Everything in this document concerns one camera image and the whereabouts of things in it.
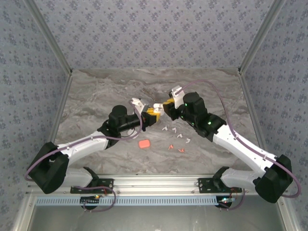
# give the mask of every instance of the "orange block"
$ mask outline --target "orange block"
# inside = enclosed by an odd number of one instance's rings
[[[142,141],[139,141],[139,147],[140,148],[148,148],[150,147],[150,141],[149,140],[142,140]]]

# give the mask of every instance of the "gray marble table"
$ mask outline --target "gray marble table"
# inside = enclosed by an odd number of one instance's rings
[[[251,118],[235,70],[216,69],[118,69],[74,70],[73,81],[64,108],[56,144],[74,141],[91,134],[108,118],[115,105],[132,112],[128,101],[143,98],[162,103],[176,85],[196,79],[214,83],[223,96],[235,129],[257,144]],[[196,91],[208,111],[225,119],[219,98],[207,84],[196,84],[185,92]],[[140,149],[138,141],[149,139],[151,147]],[[129,141],[80,159],[72,167],[88,166],[96,173],[215,173],[222,166],[246,170],[249,167],[222,147],[198,136],[184,121],[164,115],[159,122]]]

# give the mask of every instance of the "purple cable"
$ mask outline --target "purple cable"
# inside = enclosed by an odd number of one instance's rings
[[[302,192],[302,187],[300,185],[300,182],[296,178],[296,176],[291,171],[289,171],[285,166],[283,166],[283,165],[277,163],[276,161],[268,158],[267,156],[263,155],[262,153],[259,153],[257,150],[253,149],[252,147],[250,147],[245,142],[243,142],[240,138],[237,137],[237,135],[235,134],[235,130],[234,130],[233,126],[232,126],[232,123],[230,121],[228,109],[227,109],[227,107],[226,107],[226,105],[225,105],[225,103],[224,103],[224,101],[222,99],[222,96],[220,95],[218,89],[215,87],[214,84],[212,84],[210,81],[205,80],[205,79],[195,80],[195,81],[190,82],[189,84],[185,85],[181,90],[179,90],[177,92],[177,94],[179,94],[181,91],[183,91],[185,88],[189,87],[190,85],[198,83],[198,82],[205,82],[205,83],[211,85],[212,88],[216,91],[216,93],[217,93],[217,95],[218,95],[218,97],[219,97],[219,99],[221,101],[221,104],[223,106],[223,109],[225,111],[225,114],[226,114],[226,117],[227,117],[228,126],[229,126],[229,128],[231,130],[231,133],[234,136],[234,138],[237,139],[237,141],[240,144],[242,144],[245,148],[249,149],[250,151],[254,152],[255,154],[257,154],[257,155],[261,156],[262,158],[265,158],[266,160],[268,160],[268,161],[272,162],[273,164],[277,165],[278,167],[280,167],[282,170],[284,170],[287,174],[289,174],[293,178],[293,180],[295,181],[295,183],[297,185],[297,193],[295,193],[294,195],[282,195],[282,196],[286,197],[286,198],[296,198],[296,197],[298,197],[301,194],[301,192]]]
[[[114,200],[112,201],[111,205],[109,205],[107,208],[96,209],[96,210],[88,210],[88,209],[86,209],[86,203],[89,200],[86,200],[83,203],[83,209],[85,210],[85,212],[90,212],[90,213],[104,212],[104,211],[107,211],[107,210],[111,209],[115,205],[115,203],[116,203],[116,193],[115,193],[115,191],[112,188],[105,187],[105,186],[90,187],[90,188],[84,188],[84,187],[75,186],[75,188],[82,189],[82,190],[107,189],[107,190],[110,190],[114,194]]]
[[[141,118],[141,115],[139,114],[138,110],[136,109],[136,107],[131,103],[129,102],[129,104],[134,108],[134,111],[136,113],[136,115],[138,116],[138,119],[140,120],[140,127],[139,127],[139,130],[137,131],[137,133],[133,136],[129,136],[129,137],[125,137],[125,138],[116,138],[116,137],[110,137],[110,136],[104,136],[104,135],[100,135],[100,136],[93,136],[92,138],[89,137],[89,138],[84,138],[80,141],[77,141],[73,144],[70,144],[66,147],[62,147],[62,148],[59,148],[57,150],[54,150],[50,153],[47,153],[46,155],[42,156],[40,159],[38,159],[33,165],[31,165],[31,167],[27,170],[26,174],[25,174],[25,180],[27,181],[32,181],[32,179],[29,179],[28,178],[28,175],[29,173],[44,159],[46,159],[47,157],[57,153],[57,152],[60,152],[60,151],[63,151],[65,149],[67,149],[67,147],[69,148],[73,148],[74,146],[78,145],[78,144],[81,144],[83,142],[86,142],[86,141],[90,141],[92,139],[103,139],[103,138],[106,138],[106,139],[110,139],[110,140],[116,140],[116,141],[127,141],[127,140],[130,140],[130,139],[133,139],[134,137],[138,136],[139,133],[141,132],[142,130],[142,118]]]
[[[226,210],[226,211],[231,211],[231,210],[235,210],[235,209],[239,208],[244,203],[244,200],[245,200],[245,189],[243,189],[242,199],[237,206],[232,207],[232,208],[228,208],[228,206],[224,205],[223,203],[219,203],[219,204],[226,207],[226,208],[221,208],[221,209]]]

